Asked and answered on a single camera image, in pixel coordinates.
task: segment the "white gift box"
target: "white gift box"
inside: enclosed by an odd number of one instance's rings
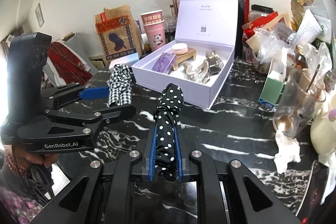
[[[175,40],[132,66],[137,84],[162,92],[173,83],[181,87],[185,102],[210,109],[233,64],[237,19],[238,0],[180,0]],[[187,80],[183,66],[170,74],[152,71],[161,54],[171,52],[175,43],[186,43],[196,50],[193,68],[203,63],[207,51],[215,50],[223,69],[206,84]]]

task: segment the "black and white checkered scrunchie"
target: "black and white checkered scrunchie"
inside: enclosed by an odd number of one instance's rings
[[[118,64],[114,66],[114,72],[107,82],[110,88],[108,107],[132,103],[131,74],[128,66]]]

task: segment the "human hand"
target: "human hand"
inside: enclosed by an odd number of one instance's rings
[[[43,158],[41,155],[34,155],[28,153],[26,150],[23,149],[22,145],[14,144],[14,152],[16,157],[16,162],[19,167],[24,170],[27,170],[30,164],[44,164],[46,168],[49,168],[52,164],[56,163],[58,160],[58,154],[49,154]],[[11,158],[14,159],[12,145],[7,146],[8,153],[10,154]]]

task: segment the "red package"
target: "red package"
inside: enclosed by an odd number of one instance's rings
[[[265,26],[268,22],[272,21],[278,16],[278,12],[269,14],[266,17],[259,17],[245,25],[243,25],[244,34],[247,36],[247,39],[254,36],[254,28],[261,28]]]
[[[249,12],[250,12],[250,0],[245,0],[245,21],[244,24],[249,21]]]

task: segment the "brown paper bag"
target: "brown paper bag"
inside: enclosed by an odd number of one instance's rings
[[[95,24],[106,60],[142,54],[141,35],[128,5],[95,15]]]

